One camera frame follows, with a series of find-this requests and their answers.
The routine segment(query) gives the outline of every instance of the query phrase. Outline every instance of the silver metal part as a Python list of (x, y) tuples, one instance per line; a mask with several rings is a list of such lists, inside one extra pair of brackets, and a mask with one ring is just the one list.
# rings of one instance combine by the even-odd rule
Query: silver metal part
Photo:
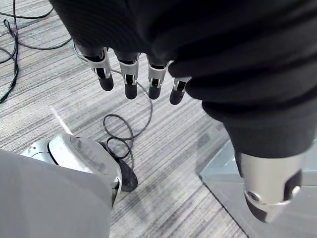
[(124, 84), (127, 83), (127, 75), (132, 75), (132, 85), (136, 85), (138, 81), (138, 74), (139, 74), (139, 55), (137, 56), (137, 60), (133, 64), (126, 64), (119, 62), (121, 68), (121, 75), (124, 80)]
[(21, 155), (55, 165), (49, 153), (48, 144), (47, 139), (39, 140), (24, 150)]
[(177, 91), (179, 82), (184, 82), (186, 84), (191, 79), (192, 79), (192, 77), (190, 77), (190, 76), (189, 77), (175, 78), (174, 79), (174, 90)]
[(114, 205), (121, 191), (122, 174), (118, 163), (102, 145), (86, 138), (61, 134), (50, 141), (49, 149), (60, 166), (96, 174), (109, 183), (114, 189)]
[[(250, 211), (263, 222), (272, 222), (300, 191), (300, 171), (306, 153), (287, 158), (259, 158), (241, 154), (244, 194)], [(292, 181), (291, 190), (287, 187)]]
[(153, 79), (158, 79), (158, 86), (157, 88), (160, 88), (162, 86), (162, 83), (164, 81), (164, 77), (166, 74), (167, 66), (163, 69), (157, 69), (153, 68), (150, 65), (149, 59), (148, 59), (148, 66), (149, 66), (149, 83), (150, 87), (153, 87)]
[(103, 68), (106, 78), (109, 78), (111, 73), (107, 48), (104, 48), (104, 55), (105, 55), (104, 59), (100, 62), (94, 62), (89, 59), (86, 59), (92, 71), (98, 76), (99, 79), (100, 79), (100, 76), (97, 74), (96, 68)]

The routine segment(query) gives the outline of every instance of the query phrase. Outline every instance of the black rubber piece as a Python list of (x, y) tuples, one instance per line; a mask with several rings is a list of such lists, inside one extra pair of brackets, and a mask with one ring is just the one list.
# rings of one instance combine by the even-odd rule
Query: black rubber piece
[(135, 99), (138, 95), (137, 85), (125, 85), (125, 95), (128, 99)]
[(160, 95), (160, 88), (157, 87), (149, 87), (149, 98), (151, 99), (157, 99)]
[(119, 164), (122, 174), (121, 190), (124, 192), (132, 192), (138, 186), (137, 176), (123, 160), (116, 160), (116, 162)]
[(113, 89), (113, 78), (112, 74), (110, 74), (109, 78), (100, 78), (99, 79), (100, 86), (106, 90), (111, 91)]
[(292, 191), (296, 187), (302, 186), (302, 171), (299, 170), (294, 174), (285, 184), (284, 188), (284, 201), (288, 201), (292, 198)]
[(182, 101), (184, 94), (185, 93), (181, 91), (175, 91), (174, 89), (172, 89), (172, 92), (170, 93), (170, 96), (169, 96), (170, 103), (173, 105), (179, 104)]
[(257, 207), (255, 207), (246, 196), (244, 196), (248, 205), (248, 208), (250, 209), (250, 212), (257, 218), (259, 219), (261, 222), (266, 223), (265, 219), (267, 216), (267, 213)]

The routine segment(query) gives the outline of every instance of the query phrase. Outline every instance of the black cloth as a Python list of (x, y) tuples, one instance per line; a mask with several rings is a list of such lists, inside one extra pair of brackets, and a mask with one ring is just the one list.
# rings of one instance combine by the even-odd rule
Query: black cloth
[(174, 77), (224, 123), (235, 150), (280, 158), (317, 122), (315, 0), (51, 0), (75, 42), (174, 60)]

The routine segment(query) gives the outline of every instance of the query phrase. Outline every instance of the black fingertip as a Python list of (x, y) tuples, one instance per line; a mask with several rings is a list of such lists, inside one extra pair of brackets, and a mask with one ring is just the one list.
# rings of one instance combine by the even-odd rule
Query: black fingertip
[(125, 96), (128, 99), (135, 99), (138, 95), (137, 85), (125, 85)]
[(175, 91), (174, 89), (172, 89), (172, 92), (170, 93), (170, 96), (169, 96), (169, 101), (171, 104), (177, 105), (182, 101), (183, 96), (184, 96), (183, 92)]
[(99, 79), (100, 86), (106, 90), (111, 91), (113, 89), (113, 78), (112, 74), (110, 74), (109, 78), (100, 78)]
[(149, 98), (151, 99), (157, 99), (160, 95), (160, 89), (161, 88), (157, 88), (157, 87), (150, 87), (149, 88)]

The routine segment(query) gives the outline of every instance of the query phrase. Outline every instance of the gray surface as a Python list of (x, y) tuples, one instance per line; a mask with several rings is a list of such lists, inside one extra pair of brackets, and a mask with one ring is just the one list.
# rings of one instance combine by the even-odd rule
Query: gray surface
[(1, 238), (109, 236), (107, 182), (3, 150), (0, 158)]
[(303, 169), (302, 191), (283, 213), (270, 224), (257, 220), (249, 211), (243, 195), (231, 142), (215, 155), (201, 172), (204, 183), (227, 208), (251, 238), (317, 237), (317, 143), (308, 152)]
[[(17, 14), (42, 14), (49, 7), (46, 1), (23, 0), (17, 3)], [(11, 10), (11, 0), (1, 2), (0, 11)], [(55, 13), (41, 21), (19, 20), (18, 25), (21, 40), (36, 46), (51, 46), (68, 37)], [(13, 47), (4, 26), (0, 26), (0, 42), (6, 49)], [(112, 50), (109, 57), (111, 67), (119, 70)], [(114, 89), (103, 91), (71, 44), (53, 51), (21, 47), (19, 59), (17, 86), (0, 105), (1, 149), (19, 153), (36, 140), (53, 138), (64, 131), (58, 117), (72, 133), (102, 141), (107, 139), (102, 119), (108, 113), (125, 117), (135, 132), (146, 123), (149, 103), (141, 91), (135, 100), (126, 99), (123, 79), (117, 73), (113, 73)], [(0, 65), (0, 93), (8, 88), (12, 72), (12, 62)], [(138, 81), (148, 88), (144, 55)], [(171, 105), (172, 87), (167, 74), (161, 96), (154, 101), (153, 120), (135, 140), (139, 187), (121, 195), (112, 213), (110, 237), (243, 238), (243, 232), (197, 175), (228, 140), (227, 133), (188, 95), (180, 105)], [(128, 134), (123, 123), (109, 119), (108, 124), (112, 131)]]

